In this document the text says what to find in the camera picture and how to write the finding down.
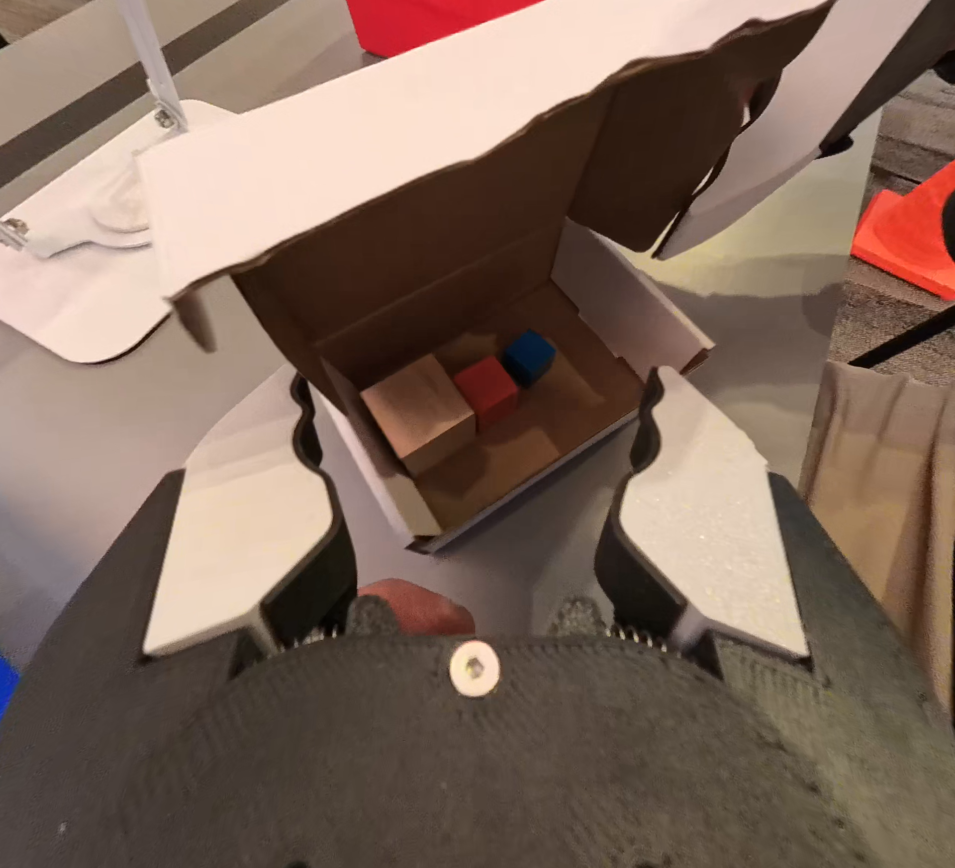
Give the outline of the person's left hand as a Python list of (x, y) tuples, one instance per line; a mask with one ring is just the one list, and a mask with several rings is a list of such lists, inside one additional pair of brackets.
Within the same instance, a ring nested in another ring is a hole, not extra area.
[(467, 608), (403, 579), (376, 581), (359, 588), (357, 594), (384, 600), (407, 635), (472, 636), (476, 632), (474, 617)]

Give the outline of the blue cube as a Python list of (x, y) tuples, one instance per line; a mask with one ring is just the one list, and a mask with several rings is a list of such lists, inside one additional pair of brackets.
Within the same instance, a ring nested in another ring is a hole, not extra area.
[(556, 355), (557, 349), (548, 339), (528, 329), (504, 348), (499, 360), (516, 384), (528, 389), (550, 370)]

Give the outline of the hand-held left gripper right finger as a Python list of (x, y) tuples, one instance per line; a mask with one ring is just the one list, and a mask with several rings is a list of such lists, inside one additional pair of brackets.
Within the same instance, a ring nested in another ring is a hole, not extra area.
[(617, 625), (671, 650), (716, 633), (810, 655), (767, 461), (669, 366), (649, 375), (594, 571)]

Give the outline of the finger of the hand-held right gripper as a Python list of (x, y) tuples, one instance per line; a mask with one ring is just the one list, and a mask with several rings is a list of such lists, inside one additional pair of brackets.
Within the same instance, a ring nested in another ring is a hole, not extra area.
[(683, 254), (725, 230), (818, 156), (819, 146), (927, 0), (837, 0), (782, 73), (771, 99), (734, 141), (717, 177), (652, 256)]

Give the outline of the person's leg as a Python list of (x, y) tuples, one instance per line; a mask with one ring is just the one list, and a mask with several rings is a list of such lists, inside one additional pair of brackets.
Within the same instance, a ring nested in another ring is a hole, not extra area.
[(828, 361), (798, 488), (953, 713), (953, 385)]

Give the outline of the white desk stand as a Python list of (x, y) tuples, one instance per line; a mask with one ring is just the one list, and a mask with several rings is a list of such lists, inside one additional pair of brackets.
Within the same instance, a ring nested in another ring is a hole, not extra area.
[(97, 364), (137, 347), (170, 313), (160, 296), (138, 160), (230, 118), (182, 101), (144, 0), (114, 0), (153, 111), (2, 216), (2, 322), (61, 359)]

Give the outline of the orange-red plastic tray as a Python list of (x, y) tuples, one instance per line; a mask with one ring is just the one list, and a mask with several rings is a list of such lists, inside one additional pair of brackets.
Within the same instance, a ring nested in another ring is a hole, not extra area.
[(942, 212), (953, 189), (950, 163), (908, 194), (878, 192), (859, 218), (851, 254), (952, 301), (954, 265), (944, 241)]

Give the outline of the plain wooden cube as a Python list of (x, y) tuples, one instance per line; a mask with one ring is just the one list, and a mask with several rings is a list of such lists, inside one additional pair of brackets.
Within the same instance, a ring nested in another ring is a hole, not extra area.
[(364, 389), (360, 397), (413, 478), (476, 440), (476, 413), (432, 353)]

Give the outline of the white cardboard box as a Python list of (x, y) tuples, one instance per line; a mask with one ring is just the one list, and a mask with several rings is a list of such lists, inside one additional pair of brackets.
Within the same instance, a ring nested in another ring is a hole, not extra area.
[[(836, 0), (548, 0), (143, 153), (160, 290), (214, 346), (231, 277), (316, 391), (398, 546), (435, 553), (632, 421), (713, 341), (648, 251)], [(414, 477), (359, 393), (534, 329), (513, 414)]]

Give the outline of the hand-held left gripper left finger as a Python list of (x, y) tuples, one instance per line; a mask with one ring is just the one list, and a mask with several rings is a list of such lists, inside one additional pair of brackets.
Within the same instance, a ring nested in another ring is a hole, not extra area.
[(307, 381), (282, 367), (187, 458), (145, 657), (233, 633), (270, 657), (344, 621), (356, 558), (314, 419)]

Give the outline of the red cube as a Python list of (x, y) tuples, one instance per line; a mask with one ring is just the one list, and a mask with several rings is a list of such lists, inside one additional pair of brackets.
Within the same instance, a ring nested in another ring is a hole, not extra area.
[(478, 434), (518, 409), (519, 386), (495, 356), (486, 356), (454, 374), (452, 382), (474, 412)]

